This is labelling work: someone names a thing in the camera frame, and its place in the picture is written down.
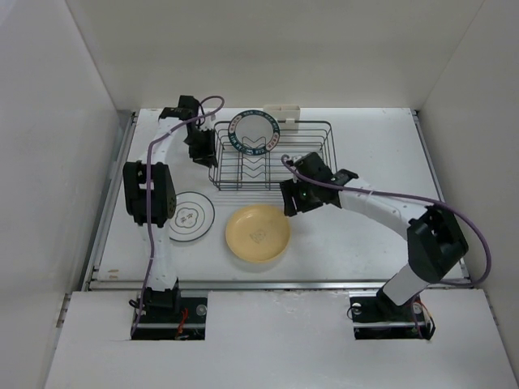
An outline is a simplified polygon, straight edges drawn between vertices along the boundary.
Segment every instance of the dish rack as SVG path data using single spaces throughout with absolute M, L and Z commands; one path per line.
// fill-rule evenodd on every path
M 337 160 L 332 125 L 326 121 L 296 121 L 298 130 L 281 130 L 279 143 L 262 156 L 238 152 L 228 136 L 229 121 L 214 125 L 217 133 L 216 154 L 218 166 L 209 170 L 209 180 L 218 190 L 280 190 L 279 182 L 291 179 L 292 173 L 281 163 L 281 156 L 305 156 L 317 152 L 323 162 L 335 173 Z M 267 143 L 265 137 L 240 139 L 250 147 Z

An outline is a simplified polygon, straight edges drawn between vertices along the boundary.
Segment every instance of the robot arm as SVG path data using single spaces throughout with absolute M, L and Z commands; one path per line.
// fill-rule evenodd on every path
M 198 116 L 200 103 L 192 96 L 181 96 L 176 108 L 164 108 L 159 116 L 157 133 L 153 140 L 161 139 L 181 122 Z M 217 164 L 214 149 L 214 131 L 201 131 L 195 123 L 187 124 L 189 156 L 197 164 Z M 176 194 L 169 167 L 166 164 L 173 136 L 165 137 L 153 149 L 152 169 L 152 236 L 155 247 L 154 260 L 148 277 L 148 287 L 157 292 L 172 289 L 177 282 L 177 272 L 171 260 L 169 243 L 169 219 L 174 216 Z M 146 161 L 148 150 L 136 161 L 126 162 L 123 182 L 127 211 L 134 217 L 146 247 L 150 247 L 150 236 L 146 224 Z
M 365 318 L 368 323 L 408 319 L 409 310 L 403 307 L 427 286 L 440 282 L 468 250 L 455 216 L 441 207 L 371 195 L 375 189 L 356 173 L 342 169 L 333 174 L 316 153 L 294 158 L 289 165 L 314 182 L 352 190 L 329 189 L 294 177 L 280 184 L 287 216 L 330 203 L 363 214 L 407 240 L 408 263 L 378 290 L 376 308 Z

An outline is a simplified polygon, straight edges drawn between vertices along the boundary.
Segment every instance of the yellow bowl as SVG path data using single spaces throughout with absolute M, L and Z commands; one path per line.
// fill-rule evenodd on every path
M 251 205 L 237 210 L 230 217 L 225 239 L 240 259 L 267 263 L 283 254 L 289 245 L 290 224 L 276 207 Z

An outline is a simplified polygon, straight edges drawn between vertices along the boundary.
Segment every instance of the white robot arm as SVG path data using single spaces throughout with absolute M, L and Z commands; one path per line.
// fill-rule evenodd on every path
M 348 187 L 375 189 L 361 178 L 352 180 Z M 417 220 L 427 212 L 427 209 L 420 204 L 350 191 L 340 192 L 339 199 L 343 209 L 363 214 L 392 229 L 405 240 L 407 240 L 410 220 Z M 430 284 L 431 282 L 422 280 L 407 263 L 384 285 L 382 290 L 397 306 L 402 306 Z
M 380 325 L 381 322 L 402 324 L 413 321 L 410 303 L 427 286 L 440 282 L 468 250 L 456 217 L 436 205 L 424 206 L 394 197 L 372 195 L 375 188 L 356 173 L 342 169 L 333 174 L 317 153 L 286 160 L 285 163 L 294 172 L 293 179 L 280 184 L 286 216 L 332 204 L 363 214 L 407 240 L 408 263 L 377 291 L 375 297 L 350 297 L 350 302 L 362 305 L 362 313 L 357 310 L 354 321 L 370 325 L 378 323 L 373 324 L 373 328 L 386 331 L 389 327 Z M 350 190 L 339 190 L 343 186 Z M 368 328 L 371 331 L 368 335 L 380 336 L 373 328 Z M 358 335 L 360 330 L 357 330 L 355 335 L 361 336 L 358 339 L 373 339 Z M 393 333 L 407 337 L 404 331 Z
M 181 120 L 178 118 L 163 118 L 159 119 L 159 125 L 155 139 L 159 139 L 166 134 L 171 128 L 179 124 Z M 166 158 L 169 147 L 173 141 L 173 136 L 169 136 L 160 143 L 158 143 L 152 151 L 152 165 L 163 164 L 166 165 Z M 139 160 L 146 161 L 148 158 L 148 151 L 146 151 Z M 138 224 L 140 236 L 143 238 L 145 247 L 150 247 L 148 226 L 146 223 Z M 148 287 L 156 291 L 165 291 L 172 289 L 177 282 L 177 271 L 174 262 L 171 260 L 171 244 L 169 243 L 169 220 L 167 220 L 161 227 L 157 224 L 152 224 L 152 235 L 155 243 L 155 258 L 152 263 L 152 268 L 148 277 Z

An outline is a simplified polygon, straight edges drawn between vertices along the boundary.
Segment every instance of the purple cable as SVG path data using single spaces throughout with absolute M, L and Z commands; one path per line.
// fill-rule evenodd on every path
M 290 170 L 294 174 L 295 177 L 299 178 L 302 181 L 309 182 L 313 185 L 322 186 L 323 188 L 329 188 L 334 190 L 346 190 L 349 192 L 358 192 L 358 193 L 364 193 L 365 195 L 377 195 L 377 196 L 383 196 L 383 197 L 397 197 L 400 199 L 410 199 L 410 200 L 417 200 L 422 201 L 424 203 L 432 203 L 437 205 L 438 207 L 442 207 L 443 209 L 452 212 L 454 215 L 458 216 L 460 219 L 465 221 L 469 227 L 476 233 L 478 236 L 479 241 L 483 245 L 483 249 L 485 250 L 485 256 L 487 258 L 487 266 L 485 268 L 485 272 L 483 275 L 477 279 L 476 281 L 471 281 L 467 283 L 459 283 L 459 282 L 449 282 L 449 281 L 442 281 L 441 284 L 449 285 L 449 286 L 459 286 L 459 287 L 465 287 L 465 288 L 472 288 L 477 284 L 481 284 L 484 280 L 487 279 L 488 275 L 490 274 L 490 270 L 492 268 L 492 254 L 490 252 L 490 246 L 488 245 L 487 239 L 483 236 L 483 233 L 478 228 L 478 226 L 469 219 L 466 215 L 463 213 L 457 211 L 456 209 L 452 208 L 450 205 L 444 203 L 443 201 L 439 201 L 436 199 L 430 199 L 428 197 L 422 197 L 422 196 L 416 196 L 414 194 L 403 194 L 403 193 L 393 193 L 393 192 L 383 192 L 379 190 L 366 190 L 366 189 L 359 189 L 359 188 L 349 188 L 347 186 L 339 186 L 339 185 L 333 185 L 333 184 L 327 184 L 325 182 L 319 182 L 316 180 L 312 180 L 309 177 L 303 176 L 301 173 L 299 173 L 296 169 L 292 169 L 292 167 L 286 162 L 290 157 L 286 154 L 281 157 L 281 162 L 283 165 Z
M 149 245 L 150 245 L 150 255 L 149 255 L 149 262 L 148 262 L 148 269 L 146 269 L 146 275 L 144 276 L 144 282 L 143 287 L 140 290 L 140 300 L 139 300 L 139 311 L 137 312 L 137 318 L 135 319 L 135 324 L 133 328 L 131 329 L 131 336 L 135 333 L 135 330 L 137 329 L 137 326 L 139 325 L 140 318 L 143 314 L 143 305 L 144 305 L 144 292 L 146 290 L 146 284 L 148 283 L 148 277 L 149 273 L 152 270 L 152 264 L 153 259 L 155 258 L 155 241 L 153 240 L 153 231 L 152 231 L 152 151 L 153 146 L 155 146 L 157 143 L 162 142 L 164 139 L 166 139 L 168 136 L 173 134 L 176 130 L 181 128 L 182 126 L 185 126 L 187 124 L 196 122 L 197 120 L 208 118 L 209 116 L 214 115 L 218 111 L 220 111 L 225 104 L 225 99 L 222 96 L 209 96 L 203 99 L 200 102 L 200 105 L 202 105 L 204 102 L 212 99 L 219 99 L 220 105 L 218 108 L 214 109 L 211 112 L 207 112 L 203 115 L 199 115 L 195 118 L 191 118 L 189 120 L 186 120 L 185 122 L 180 122 L 176 126 L 174 126 L 171 130 L 169 130 L 167 133 L 162 135 L 160 138 L 154 139 L 148 146 L 148 155 L 146 156 L 146 225 L 148 226 L 148 236 L 149 236 Z

